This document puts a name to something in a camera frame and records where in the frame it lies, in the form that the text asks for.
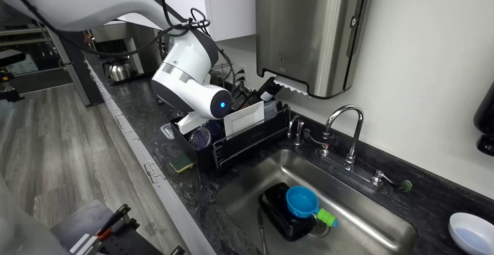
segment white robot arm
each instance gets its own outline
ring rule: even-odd
[[[24,14],[36,18],[21,0],[3,0]],[[169,25],[161,0],[27,0],[43,18],[58,30],[80,31],[101,26],[130,13],[145,16],[161,29]],[[187,22],[167,7],[173,25]],[[183,30],[171,30],[177,35]],[[193,29],[176,37],[171,51],[152,79],[153,90],[165,102],[189,112],[180,130],[187,133],[207,119],[219,119],[228,114],[232,104],[230,93],[218,86],[203,86],[211,67],[218,60],[215,42]]]

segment black marble countertop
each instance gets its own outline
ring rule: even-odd
[[[199,173],[196,167],[177,174],[169,162],[181,155],[182,149],[173,140],[168,140],[159,129],[173,118],[172,113],[176,109],[166,104],[157,105],[150,79],[110,86],[102,73],[98,58],[90,55],[86,57],[219,255],[261,254],[247,235],[235,225],[226,210],[217,203],[216,194],[220,188],[268,156],[282,148],[290,149],[332,175],[341,176],[340,171],[333,169],[320,159],[316,146],[306,143],[300,147],[294,147],[292,141],[289,140],[282,140],[256,152],[221,177]],[[308,122],[306,121],[306,126],[312,125],[311,130],[321,130],[321,125]],[[330,139],[331,150],[344,156],[348,152],[351,138],[338,132],[334,134],[335,136]],[[403,193],[389,185],[384,185],[377,192],[372,192],[365,190],[355,182],[348,181],[351,187],[413,225],[418,234],[413,254],[464,254],[452,241],[448,232],[448,221],[453,213],[460,211],[473,213],[494,223],[494,201],[483,195],[363,142],[360,142],[357,147],[356,157],[355,163],[369,171],[381,169],[396,181],[408,179],[413,183],[413,190]]]

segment sink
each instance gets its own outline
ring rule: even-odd
[[[339,225],[331,229],[316,225],[311,235],[286,241],[264,215],[271,255],[411,253],[417,234],[409,223],[291,150],[274,153],[217,193],[219,204],[259,250],[262,247],[257,223],[258,197],[279,182],[312,189],[319,197],[320,207],[335,215]]]

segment wooden floor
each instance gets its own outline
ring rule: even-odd
[[[48,227],[98,199],[128,204],[138,232],[165,255],[185,244],[105,104],[85,107],[68,84],[0,101],[0,174]]]

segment stainless steel kettle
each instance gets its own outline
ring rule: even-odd
[[[106,64],[110,65],[108,72],[113,81],[124,81],[134,75],[132,66],[122,60],[112,60]]]

